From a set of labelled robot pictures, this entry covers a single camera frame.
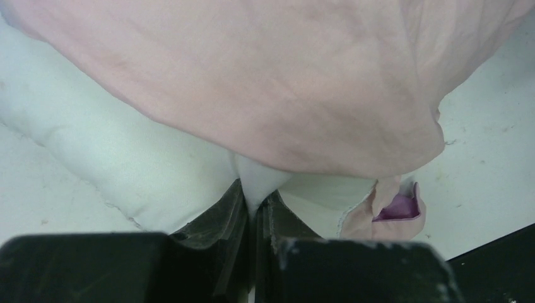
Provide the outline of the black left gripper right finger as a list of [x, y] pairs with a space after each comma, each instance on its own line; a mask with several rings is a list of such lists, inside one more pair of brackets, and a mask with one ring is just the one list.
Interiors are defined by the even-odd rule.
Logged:
[[324, 239], [274, 192], [257, 212], [256, 302], [463, 302], [420, 242]]

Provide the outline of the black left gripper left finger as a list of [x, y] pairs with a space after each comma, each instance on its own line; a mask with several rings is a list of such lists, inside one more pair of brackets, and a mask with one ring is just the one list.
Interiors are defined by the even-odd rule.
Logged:
[[172, 234], [40, 234], [1, 247], [2, 302], [246, 302], [240, 181]]

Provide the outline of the white pillow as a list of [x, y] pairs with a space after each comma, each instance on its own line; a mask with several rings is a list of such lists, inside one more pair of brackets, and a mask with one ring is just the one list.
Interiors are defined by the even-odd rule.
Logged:
[[174, 232], [240, 179], [249, 212], [281, 188], [323, 237], [339, 237], [373, 180], [264, 167], [159, 124], [116, 99], [51, 46], [1, 22], [1, 122], [46, 147], [145, 230]]

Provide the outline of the purple Elsa print pillowcase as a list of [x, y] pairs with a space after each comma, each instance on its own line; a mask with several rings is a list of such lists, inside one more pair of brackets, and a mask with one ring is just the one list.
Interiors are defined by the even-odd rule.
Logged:
[[249, 210], [292, 173], [359, 177], [344, 239], [409, 240], [403, 174], [445, 148], [442, 99], [533, 1], [2, 1], [114, 97], [230, 150]]

